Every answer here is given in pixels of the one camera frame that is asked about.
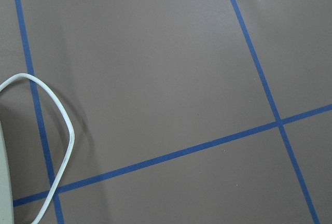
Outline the silver white toaster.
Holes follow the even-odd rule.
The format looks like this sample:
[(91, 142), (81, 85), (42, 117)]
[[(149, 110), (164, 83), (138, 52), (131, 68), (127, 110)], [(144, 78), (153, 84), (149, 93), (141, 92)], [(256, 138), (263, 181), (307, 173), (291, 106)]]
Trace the silver white toaster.
[(10, 172), (6, 154), (5, 140), (1, 128), (1, 223), (15, 223), (10, 182)]

